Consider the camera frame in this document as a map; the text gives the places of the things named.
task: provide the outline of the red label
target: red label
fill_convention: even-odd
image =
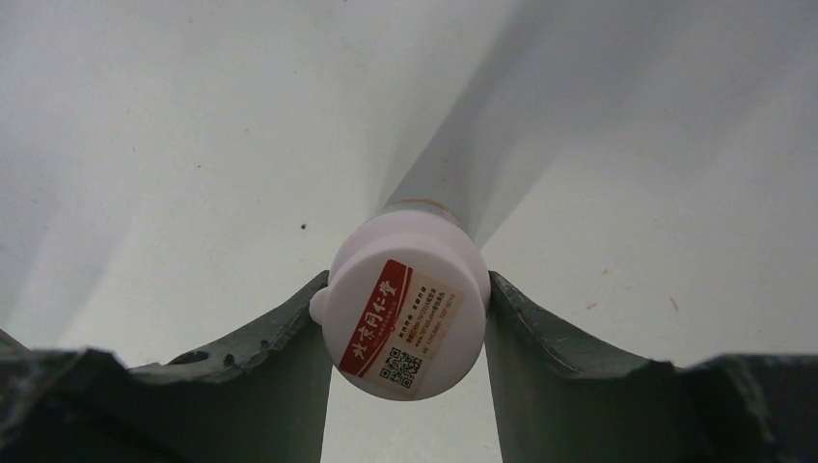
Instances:
[[[395,330],[395,321],[411,280],[411,268],[391,259],[386,262],[343,352],[339,369],[364,376]]]

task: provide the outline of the white surface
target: white surface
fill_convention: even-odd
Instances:
[[[818,350],[814,3],[541,3],[480,116],[510,134],[492,204],[541,173],[489,266],[682,365]],[[513,11],[0,3],[0,324],[138,365],[275,307],[368,218],[387,154],[408,169]],[[418,403],[334,381],[324,455],[498,461],[484,363]]]

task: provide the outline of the qr code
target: qr code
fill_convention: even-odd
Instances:
[[[410,389],[421,365],[423,359],[393,347],[386,358],[386,365],[381,368],[380,377]]]

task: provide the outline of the white cap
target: white cap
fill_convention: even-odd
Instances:
[[[353,232],[310,303],[341,374],[392,400],[440,394],[472,369],[491,291],[479,249],[453,217],[408,207]]]

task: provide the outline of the label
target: label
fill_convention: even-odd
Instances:
[[[388,260],[339,369],[414,396],[463,298],[463,291]]]

